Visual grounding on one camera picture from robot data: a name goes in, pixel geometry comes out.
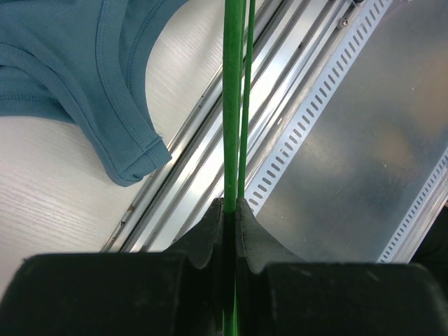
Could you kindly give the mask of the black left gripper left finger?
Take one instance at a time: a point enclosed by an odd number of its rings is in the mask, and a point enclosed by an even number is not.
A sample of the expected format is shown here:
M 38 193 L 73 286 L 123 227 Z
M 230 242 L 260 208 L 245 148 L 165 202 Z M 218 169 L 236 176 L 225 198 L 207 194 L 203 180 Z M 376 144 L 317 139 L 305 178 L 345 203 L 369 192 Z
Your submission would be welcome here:
M 217 335 L 223 201 L 162 252 L 40 254 L 1 299 L 2 335 Z

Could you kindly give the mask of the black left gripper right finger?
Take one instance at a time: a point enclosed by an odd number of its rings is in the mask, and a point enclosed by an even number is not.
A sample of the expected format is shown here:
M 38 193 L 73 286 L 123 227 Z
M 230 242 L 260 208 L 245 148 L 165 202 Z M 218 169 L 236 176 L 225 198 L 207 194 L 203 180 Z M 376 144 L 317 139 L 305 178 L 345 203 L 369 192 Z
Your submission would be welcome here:
M 244 199 L 235 240 L 241 335 L 447 334 L 447 299 L 420 265 L 305 262 Z

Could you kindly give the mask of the teal blue tank top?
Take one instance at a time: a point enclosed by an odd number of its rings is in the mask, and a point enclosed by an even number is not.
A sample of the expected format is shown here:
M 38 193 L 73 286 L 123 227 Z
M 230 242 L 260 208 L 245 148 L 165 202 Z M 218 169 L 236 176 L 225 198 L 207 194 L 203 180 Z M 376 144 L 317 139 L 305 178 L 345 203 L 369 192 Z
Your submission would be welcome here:
M 1 114 L 80 127 L 123 187 L 171 155 L 146 102 L 150 53 L 182 1 L 2 1 Z

